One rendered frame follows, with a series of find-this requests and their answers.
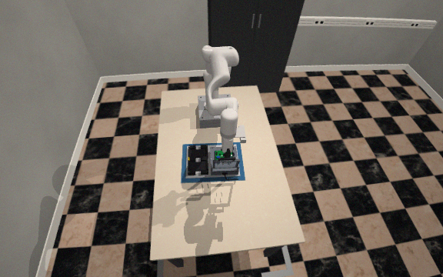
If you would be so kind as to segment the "green circuit board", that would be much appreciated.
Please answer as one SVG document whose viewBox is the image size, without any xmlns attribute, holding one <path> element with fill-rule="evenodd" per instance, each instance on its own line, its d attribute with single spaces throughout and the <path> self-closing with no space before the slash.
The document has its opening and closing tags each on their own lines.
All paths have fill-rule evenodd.
<svg viewBox="0 0 443 277">
<path fill-rule="evenodd" d="M 225 153 L 222 151 L 215 151 L 215 160 L 218 160 L 218 158 L 224 158 Z"/>
</svg>

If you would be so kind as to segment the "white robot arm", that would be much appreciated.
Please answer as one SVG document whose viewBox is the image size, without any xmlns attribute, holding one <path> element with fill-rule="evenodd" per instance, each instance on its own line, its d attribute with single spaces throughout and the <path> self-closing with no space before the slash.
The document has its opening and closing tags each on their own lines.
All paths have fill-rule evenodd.
<svg viewBox="0 0 443 277">
<path fill-rule="evenodd" d="M 211 47 L 206 45 L 202 49 L 202 57 L 205 60 L 206 68 L 203 74 L 206 93 L 204 107 L 208 110 L 209 115 L 221 116 L 220 134 L 223 138 L 240 138 L 240 143 L 246 143 L 245 126 L 237 127 L 237 99 L 218 98 L 218 88 L 229 82 L 231 67 L 238 65 L 237 51 L 231 46 Z"/>
</svg>

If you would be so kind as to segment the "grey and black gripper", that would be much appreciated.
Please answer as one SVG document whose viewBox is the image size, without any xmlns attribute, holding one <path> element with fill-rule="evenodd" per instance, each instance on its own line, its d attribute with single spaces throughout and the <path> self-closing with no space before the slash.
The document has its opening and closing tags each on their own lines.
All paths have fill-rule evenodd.
<svg viewBox="0 0 443 277">
<path fill-rule="evenodd" d="M 222 145 L 222 139 L 223 139 L 223 145 Z M 221 136 L 221 146 L 222 146 L 222 152 L 225 153 L 224 158 L 230 158 L 231 152 L 233 149 L 233 139 L 226 139 Z"/>
</svg>

